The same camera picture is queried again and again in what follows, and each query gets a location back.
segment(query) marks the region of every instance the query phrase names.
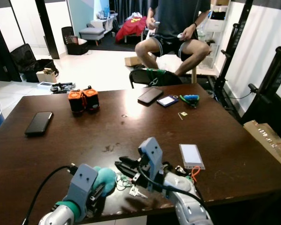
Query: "orange motor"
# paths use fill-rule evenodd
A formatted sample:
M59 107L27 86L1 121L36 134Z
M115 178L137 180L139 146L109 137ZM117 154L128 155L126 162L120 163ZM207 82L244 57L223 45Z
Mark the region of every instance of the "orange motor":
M87 89L84 89L82 92L86 98L86 109L89 110L99 109L100 105L99 105L98 92L92 89L91 86L89 86Z
M86 100L81 90L71 90L67 98L72 112L81 113L85 110Z

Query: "bare leg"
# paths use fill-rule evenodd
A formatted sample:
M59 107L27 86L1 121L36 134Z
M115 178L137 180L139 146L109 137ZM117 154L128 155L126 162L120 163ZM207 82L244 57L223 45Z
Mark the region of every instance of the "bare leg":
M152 38L139 42L135 47L137 56L146 67L151 69L158 69L158 65L156 63L156 57L150 56L149 53L157 53L159 51L158 43Z
M205 42L192 39L185 43L182 52L184 54L192 54L192 56L180 65L180 67L175 72L177 76L181 76L187 71L199 65L199 63L202 62L205 57L211 53L211 49Z

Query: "dark curtain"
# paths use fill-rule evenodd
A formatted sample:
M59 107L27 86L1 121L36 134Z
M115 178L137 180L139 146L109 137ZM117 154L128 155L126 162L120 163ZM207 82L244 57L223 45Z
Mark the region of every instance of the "dark curtain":
M118 22L122 25L133 12L147 16L151 0L114 0L114 7L118 13Z

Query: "black cable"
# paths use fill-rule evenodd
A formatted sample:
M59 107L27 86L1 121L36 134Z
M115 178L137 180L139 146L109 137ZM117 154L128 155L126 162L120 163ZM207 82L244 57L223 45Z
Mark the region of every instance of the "black cable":
M236 98L236 97L226 97L226 98L232 98L232 99L243 99L245 97L248 97L252 92L250 92L249 94L247 94L246 96L240 97L240 98Z
M36 200L37 200L37 196L38 196L38 194L40 193L40 191L42 190L42 188L43 188L43 186L45 185L45 183L46 183L46 182L49 180L49 178L52 177L56 172L58 172L59 170L62 170L62 169L71 169L71 166L69 166L69 165L64 165L64 166L61 166L61 167L57 168L57 169L54 170L52 173L50 173L50 174L46 177L46 179L41 183L41 185L38 187L38 190L37 190L36 194L35 194L34 197L33 197L33 200L32 200L32 202L31 202L31 204L30 204L30 207L29 207L29 209L28 209L28 211L27 211L26 217L25 217L25 219L24 219L23 222L22 222L22 225L27 225L27 224L28 224L28 219L29 219L29 216L30 216L31 211L32 211L32 209L33 209L33 206L34 206L34 204L35 204L35 202L36 202Z
M209 209L207 208L207 206L205 205L205 203L199 199L197 196L193 195L192 193L189 193L187 191L183 191L183 190L180 190L180 189L177 189L175 187L171 187L171 186L165 186L165 185L162 185L162 184L159 184L155 181L153 181L152 179L150 179L144 172L143 170L141 169L141 166L138 165L137 167L137 170L138 172L151 184L153 184L154 186L157 186L159 188L162 188L162 189L165 189L165 190L168 190L168 191L173 191L173 192L178 192L178 193L182 193L184 195L187 195L187 196L190 196L192 197L193 199L197 200L197 202L200 203L200 205L207 211L207 213L209 214L210 216L210 219L211 219L211 213L209 211Z

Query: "hand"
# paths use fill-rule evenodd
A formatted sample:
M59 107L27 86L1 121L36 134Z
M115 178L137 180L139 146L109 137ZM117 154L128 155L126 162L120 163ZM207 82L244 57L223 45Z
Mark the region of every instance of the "hand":
M146 24L147 24L147 27L150 29L150 30L154 30L155 29L155 19L152 17L152 18L148 18L146 20Z
M196 30L196 25L192 24L191 26L189 26L188 28L186 28L183 31L182 37L180 38L180 41L186 41L192 38L192 34L194 33L194 31Z

